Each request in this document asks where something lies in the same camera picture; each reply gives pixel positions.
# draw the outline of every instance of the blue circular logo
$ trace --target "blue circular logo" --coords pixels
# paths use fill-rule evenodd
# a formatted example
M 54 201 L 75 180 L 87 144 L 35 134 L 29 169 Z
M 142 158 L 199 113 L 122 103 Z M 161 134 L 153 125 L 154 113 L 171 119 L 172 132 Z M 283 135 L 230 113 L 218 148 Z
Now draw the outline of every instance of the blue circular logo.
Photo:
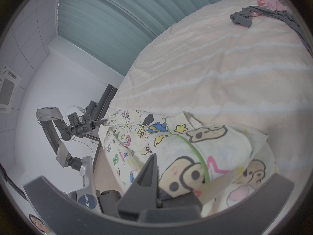
M 98 204 L 97 199 L 91 194 L 82 195 L 77 202 L 91 210 Z

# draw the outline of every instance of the vertical blind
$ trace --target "vertical blind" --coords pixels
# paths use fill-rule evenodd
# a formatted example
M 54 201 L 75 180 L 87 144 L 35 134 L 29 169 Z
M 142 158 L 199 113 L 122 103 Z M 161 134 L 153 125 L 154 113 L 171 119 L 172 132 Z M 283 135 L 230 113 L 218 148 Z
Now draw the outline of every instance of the vertical blind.
M 59 36 L 125 76 L 173 23 L 221 0 L 59 0 Z

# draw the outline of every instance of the ceiling air conditioner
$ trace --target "ceiling air conditioner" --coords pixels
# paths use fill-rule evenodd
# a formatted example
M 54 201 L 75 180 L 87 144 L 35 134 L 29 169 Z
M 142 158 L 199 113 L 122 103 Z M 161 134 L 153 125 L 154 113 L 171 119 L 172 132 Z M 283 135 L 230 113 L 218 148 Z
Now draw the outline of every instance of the ceiling air conditioner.
M 0 76 L 0 113 L 10 113 L 20 81 L 21 77 L 4 65 Z

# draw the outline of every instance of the bed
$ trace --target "bed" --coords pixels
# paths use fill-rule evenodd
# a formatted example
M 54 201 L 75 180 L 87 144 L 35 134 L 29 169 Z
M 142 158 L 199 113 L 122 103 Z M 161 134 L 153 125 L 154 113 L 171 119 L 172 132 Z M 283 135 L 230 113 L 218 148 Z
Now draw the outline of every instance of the bed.
M 256 2 L 223 0 L 173 24 L 139 54 L 106 116 L 130 109 L 166 116 L 185 111 L 202 124 L 267 133 L 280 173 L 296 183 L 295 200 L 313 164 L 313 58 L 282 21 L 260 16 L 250 28 L 233 24 L 230 14 Z M 103 147 L 106 135 L 101 126 Z M 111 161 L 112 153 L 104 153 Z

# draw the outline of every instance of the green piping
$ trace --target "green piping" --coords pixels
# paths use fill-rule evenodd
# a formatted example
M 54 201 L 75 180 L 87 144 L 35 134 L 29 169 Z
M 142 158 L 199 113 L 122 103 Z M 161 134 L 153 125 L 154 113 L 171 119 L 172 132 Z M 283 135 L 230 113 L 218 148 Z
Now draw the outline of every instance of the green piping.
M 170 135 L 175 135 L 175 136 L 179 137 L 180 139 L 182 139 L 190 147 L 190 149 L 194 152 L 194 154 L 197 156 L 197 158 L 199 159 L 200 164 L 202 166 L 203 173 L 204 173 L 204 182 L 205 183 L 210 182 L 209 170 L 208 170 L 207 165 L 206 165 L 202 155 L 200 154 L 200 152 L 185 137 L 183 137 L 179 134 L 171 133 L 170 129 L 167 126 L 166 118 L 164 120 L 165 120 L 165 125 L 166 125 L 166 129 L 168 130 L 168 133 Z

